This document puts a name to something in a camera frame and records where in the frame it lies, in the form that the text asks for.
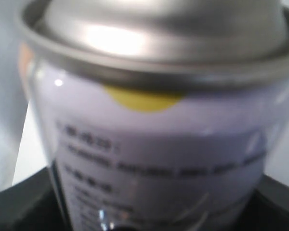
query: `yellow dot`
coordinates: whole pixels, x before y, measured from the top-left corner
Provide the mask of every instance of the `yellow dot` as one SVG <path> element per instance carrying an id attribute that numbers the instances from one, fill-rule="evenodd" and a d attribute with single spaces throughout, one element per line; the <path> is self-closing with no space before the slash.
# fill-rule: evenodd
<path id="1" fill-rule="evenodd" d="M 105 86 L 106 92 L 119 104 L 140 112 L 161 111 L 174 106 L 183 93 L 157 93 Z"/>

